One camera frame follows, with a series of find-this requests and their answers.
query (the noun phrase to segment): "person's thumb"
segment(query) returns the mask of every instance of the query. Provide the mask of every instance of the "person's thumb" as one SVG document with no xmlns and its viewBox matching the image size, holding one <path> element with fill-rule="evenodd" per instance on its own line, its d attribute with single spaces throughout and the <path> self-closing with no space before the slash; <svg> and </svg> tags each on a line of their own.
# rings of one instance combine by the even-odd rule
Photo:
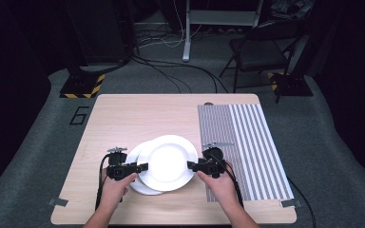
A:
<svg viewBox="0 0 365 228">
<path fill-rule="evenodd" d="M 199 177 L 199 178 L 200 178 L 203 182 L 207 183 L 207 181 L 208 181 L 209 177 L 208 177 L 206 174 L 204 174 L 202 171 L 197 171 L 197 175 L 198 175 L 198 177 Z"/>
</svg>

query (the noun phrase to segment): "wooden table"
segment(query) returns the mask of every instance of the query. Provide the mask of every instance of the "wooden table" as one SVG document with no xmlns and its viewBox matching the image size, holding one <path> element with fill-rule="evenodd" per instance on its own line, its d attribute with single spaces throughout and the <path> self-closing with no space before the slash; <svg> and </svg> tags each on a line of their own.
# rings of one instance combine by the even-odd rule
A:
<svg viewBox="0 0 365 228">
<path fill-rule="evenodd" d="M 107 149 L 127 147 L 162 135 L 179 135 L 191 141 L 202 157 L 198 105 L 258 104 L 254 94 L 120 94 L 100 95 L 55 206 L 54 224 L 85 224 L 94 212 L 99 166 Z M 246 211 L 257 223 L 293 223 L 294 208 L 279 200 L 245 201 Z M 217 202 L 207 202 L 205 185 L 195 175 L 184 187 L 158 196 L 144 196 L 132 188 L 111 218 L 110 224 L 191 225 L 228 224 Z"/>
</svg>

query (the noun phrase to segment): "plate rim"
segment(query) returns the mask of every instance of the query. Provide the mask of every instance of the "plate rim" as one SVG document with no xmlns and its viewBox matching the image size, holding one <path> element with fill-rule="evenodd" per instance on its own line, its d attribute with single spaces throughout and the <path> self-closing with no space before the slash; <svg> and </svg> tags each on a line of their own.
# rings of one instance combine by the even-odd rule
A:
<svg viewBox="0 0 365 228">
<path fill-rule="evenodd" d="M 146 142 L 142 142 L 140 144 L 138 144 L 137 146 L 135 146 L 126 156 L 126 160 L 125 163 L 132 163 L 132 162 L 138 162 L 138 157 L 141 154 L 141 151 L 144 149 L 145 146 L 147 146 L 148 144 L 150 144 L 152 141 L 146 141 Z M 139 177 L 139 175 L 137 176 L 137 178 L 135 179 L 135 181 L 133 181 L 132 183 L 129 184 L 136 192 L 143 194 L 143 195 L 147 195 L 147 196 L 156 196 L 156 195 L 160 195 L 163 193 L 163 191 L 159 191 L 159 190 L 155 190 L 153 188 L 150 188 L 149 186 L 147 186 L 146 184 L 144 184 L 144 182 L 141 180 L 141 178 Z"/>
<path fill-rule="evenodd" d="M 198 161 L 198 151 L 195 148 L 194 144 L 189 141 L 188 139 L 186 139 L 185 137 L 182 136 L 178 136 L 178 135 L 163 135 L 160 136 L 154 140 L 152 140 L 152 144 L 150 145 L 152 148 L 156 148 L 159 147 L 160 145 L 164 144 L 164 141 L 169 141 L 177 144 L 179 146 L 181 146 L 182 148 L 184 148 L 184 150 L 186 151 L 187 155 L 188 155 L 188 160 L 194 160 L 193 162 L 197 162 Z M 148 152 L 148 147 L 146 147 L 146 150 L 142 150 L 137 161 L 138 163 L 143 163 L 143 162 L 147 162 L 146 158 L 149 158 L 149 154 L 152 153 L 154 150 L 151 148 L 151 150 Z M 147 173 L 141 173 L 139 174 L 142 182 L 147 185 L 148 187 L 157 190 L 157 191 L 173 191 L 176 189 L 179 189 L 183 186 L 185 186 L 195 175 L 194 172 L 192 172 L 192 170 L 186 168 L 186 170 L 184 171 L 186 172 L 186 176 L 187 178 L 182 180 L 182 182 L 178 182 L 175 183 L 175 181 L 171 182 L 171 183 L 164 183 L 164 182 L 158 182 L 157 180 L 151 179 Z"/>
</svg>

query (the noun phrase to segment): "gray tape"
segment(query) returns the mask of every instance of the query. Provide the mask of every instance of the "gray tape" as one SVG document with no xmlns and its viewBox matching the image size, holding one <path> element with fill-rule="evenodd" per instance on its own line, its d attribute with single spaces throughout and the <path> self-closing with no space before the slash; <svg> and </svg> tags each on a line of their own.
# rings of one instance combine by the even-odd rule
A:
<svg viewBox="0 0 365 228">
<path fill-rule="evenodd" d="M 302 206 L 301 202 L 296 199 L 289 199 L 289 200 L 281 201 L 280 205 L 282 207 L 294 207 L 294 208 L 298 208 L 298 207 Z"/>
<path fill-rule="evenodd" d="M 47 203 L 48 205 L 51 205 L 51 206 L 67 206 L 67 200 L 65 199 L 50 199 L 49 202 Z"/>
</svg>

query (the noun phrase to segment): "black and yellow hazard tape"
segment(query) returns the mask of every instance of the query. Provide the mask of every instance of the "black and yellow hazard tape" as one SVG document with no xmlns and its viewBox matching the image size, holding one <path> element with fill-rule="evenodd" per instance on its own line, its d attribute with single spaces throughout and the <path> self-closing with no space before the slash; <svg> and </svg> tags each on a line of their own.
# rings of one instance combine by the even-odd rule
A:
<svg viewBox="0 0 365 228">
<path fill-rule="evenodd" d="M 278 92 L 278 86 L 277 86 L 277 82 L 275 81 L 274 79 L 274 73 L 272 72 L 268 72 L 268 78 L 269 78 L 269 82 L 272 84 L 271 87 L 272 87 L 272 90 L 277 93 Z"/>
<path fill-rule="evenodd" d="M 61 98 L 94 98 L 102 86 L 103 80 L 105 79 L 105 75 L 101 75 L 97 78 L 96 82 L 93 82 L 91 88 L 86 88 L 84 92 L 61 92 Z"/>
</svg>

